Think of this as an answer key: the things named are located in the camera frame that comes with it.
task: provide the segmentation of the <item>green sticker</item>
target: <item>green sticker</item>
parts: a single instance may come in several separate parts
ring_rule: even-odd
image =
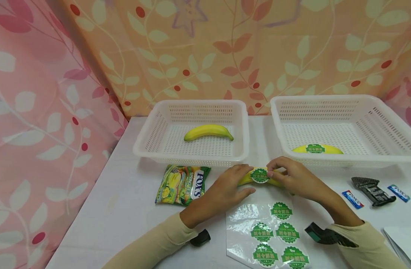
[[[289,223],[282,223],[279,225],[279,229],[276,230],[276,236],[278,236],[283,242],[293,244],[300,238],[300,233]]]
[[[284,263],[289,262],[292,269],[302,269],[309,263],[309,258],[296,247],[287,247],[282,255],[282,261]]]
[[[264,223],[257,223],[250,232],[250,235],[261,242],[268,242],[274,236],[271,228]]]
[[[266,244],[259,244],[253,253],[253,259],[259,261],[262,267],[270,268],[279,260],[278,255]]]
[[[306,147],[307,153],[324,153],[325,148],[319,144],[308,144]]]
[[[250,173],[250,178],[256,183],[266,183],[270,178],[267,176],[267,171],[262,168],[257,168]]]
[[[275,215],[280,220],[287,220],[292,215],[292,209],[284,203],[277,202],[271,209],[271,215]]]

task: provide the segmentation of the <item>white plastic basket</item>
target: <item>white plastic basket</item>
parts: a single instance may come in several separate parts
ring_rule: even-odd
[[[276,96],[271,113],[284,156],[304,164],[387,167],[411,162],[411,128],[369,95]],[[344,154],[295,153],[306,144]]]
[[[189,130],[204,124],[225,126],[234,140],[203,136],[184,141]],[[247,110],[242,101],[165,100],[147,117],[133,152],[159,163],[229,167],[242,162],[248,149]]]

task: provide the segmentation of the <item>orange floral curtain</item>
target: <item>orange floral curtain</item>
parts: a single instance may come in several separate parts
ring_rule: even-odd
[[[411,62],[411,0],[60,0],[127,116],[163,99],[382,96]]]

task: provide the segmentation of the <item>fabric backdrop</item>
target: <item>fabric backdrop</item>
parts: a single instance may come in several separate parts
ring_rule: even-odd
[[[409,67],[393,84],[384,101],[411,127],[411,62]]]
[[[40,0],[0,0],[0,269],[42,269],[127,125]]]
[[[411,0],[59,0],[127,116],[163,99],[382,97],[411,62]]]

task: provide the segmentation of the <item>beige sleeve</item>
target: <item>beige sleeve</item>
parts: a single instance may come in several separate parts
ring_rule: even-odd
[[[126,246],[103,269],[149,269],[176,252],[198,235],[195,230],[185,226],[179,214],[170,216]]]
[[[331,224],[329,229],[341,234],[359,247],[339,249],[353,269],[406,269],[404,263],[385,245],[385,237],[370,223],[347,227]]]

